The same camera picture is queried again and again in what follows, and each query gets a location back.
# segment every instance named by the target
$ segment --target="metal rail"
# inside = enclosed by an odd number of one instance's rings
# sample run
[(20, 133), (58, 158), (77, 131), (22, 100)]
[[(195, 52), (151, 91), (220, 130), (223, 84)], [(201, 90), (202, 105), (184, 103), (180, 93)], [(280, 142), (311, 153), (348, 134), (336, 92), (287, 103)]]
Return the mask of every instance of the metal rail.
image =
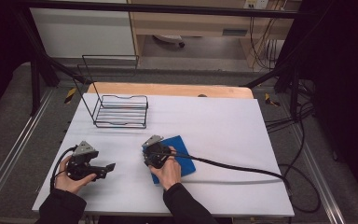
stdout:
[(5, 185), (8, 176), (10, 175), (11, 171), (13, 170), (14, 166), (16, 165), (17, 160), (20, 157), (23, 149), (25, 148), (29, 138), (31, 137), (34, 128), (36, 127), (37, 123), (39, 122), (40, 118), (42, 117), (43, 113), (48, 106), (48, 102), (50, 100), (51, 95), (53, 94), (54, 89), (47, 90), (42, 98), (41, 106), (37, 113), (28, 119), (27, 124), (25, 125), (24, 129), (22, 130), (20, 136), (18, 137), (16, 143), (7, 154), (5, 161), (2, 163), (0, 167), (0, 191), (2, 187)]

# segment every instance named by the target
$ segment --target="white wall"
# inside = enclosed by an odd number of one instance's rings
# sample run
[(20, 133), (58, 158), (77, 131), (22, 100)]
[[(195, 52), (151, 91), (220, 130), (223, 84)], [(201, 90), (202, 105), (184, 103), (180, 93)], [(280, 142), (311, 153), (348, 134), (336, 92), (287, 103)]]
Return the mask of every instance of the white wall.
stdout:
[[(126, 3), (126, 0), (76, 0)], [(32, 8), (49, 56), (81, 58), (85, 54), (133, 55), (128, 12)]]

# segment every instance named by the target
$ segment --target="person's left hand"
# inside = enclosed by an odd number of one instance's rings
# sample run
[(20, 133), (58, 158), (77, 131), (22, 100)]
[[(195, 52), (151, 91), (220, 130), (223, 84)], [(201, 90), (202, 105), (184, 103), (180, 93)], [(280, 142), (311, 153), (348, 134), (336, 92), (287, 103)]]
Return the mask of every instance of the person's left hand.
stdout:
[(56, 177), (55, 188), (66, 190), (71, 193), (77, 194), (83, 186), (86, 186), (89, 182), (91, 182), (97, 175), (91, 174), (84, 177), (81, 180), (73, 180), (68, 176), (68, 172), (66, 171), (66, 164), (71, 159), (72, 156), (66, 157), (64, 160), (60, 162), (60, 172)]

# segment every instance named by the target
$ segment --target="black pole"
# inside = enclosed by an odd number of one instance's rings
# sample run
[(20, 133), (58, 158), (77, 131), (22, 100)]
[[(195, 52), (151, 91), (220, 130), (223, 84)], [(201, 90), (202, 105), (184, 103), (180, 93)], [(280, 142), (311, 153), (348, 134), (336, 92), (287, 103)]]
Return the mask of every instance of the black pole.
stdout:
[(66, 1), (33, 1), (18, 0), (15, 3), (22, 7), (55, 8), (72, 10), (93, 11), (124, 11), (124, 12), (153, 12), (153, 13), (175, 13), (235, 17), (257, 17), (257, 18), (280, 18), (280, 19), (309, 19), (317, 17), (317, 14), (301, 11), (286, 10), (262, 10), (246, 8), (221, 8), (221, 7), (189, 7), (189, 6), (165, 6), (147, 4), (120, 4), (120, 3), (95, 3), (95, 2), (66, 2)]

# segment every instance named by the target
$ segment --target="wire rack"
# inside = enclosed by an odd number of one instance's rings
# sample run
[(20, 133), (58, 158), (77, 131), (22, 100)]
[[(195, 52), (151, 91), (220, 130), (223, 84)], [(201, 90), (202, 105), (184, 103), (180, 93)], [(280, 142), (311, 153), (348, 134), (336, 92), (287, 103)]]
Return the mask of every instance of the wire rack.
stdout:
[[(91, 57), (92, 63), (90, 63), (90, 60), (87, 60), (86, 57)], [(135, 63), (129, 65), (131, 64), (131, 60), (128, 58), (135, 59)], [(80, 76), (91, 81), (91, 84), (87, 85), (86, 83), (77, 81), (76, 76), (74, 76), (73, 81), (76, 84), (77, 90), (80, 92), (83, 103), (86, 105), (94, 125), (98, 128), (146, 128), (148, 101), (145, 95), (117, 96), (112, 94), (100, 94), (95, 85), (95, 82), (100, 80), (114, 81), (114, 77), (117, 77), (117, 71), (121, 71), (120, 69), (122, 69), (122, 64), (117, 65), (117, 62), (123, 59), (124, 66), (134, 66), (133, 73), (135, 74), (136, 64), (138, 63), (136, 56), (83, 55), (84, 64), (77, 66)], [(81, 65), (87, 68), (86, 73), (80, 69)], [(91, 68), (113, 69), (109, 70), (110, 75), (107, 76), (92, 75)], [(93, 91), (96, 93), (97, 101), (95, 105), (87, 102), (84, 98), (82, 93), (85, 92), (86, 88), (93, 88)]]

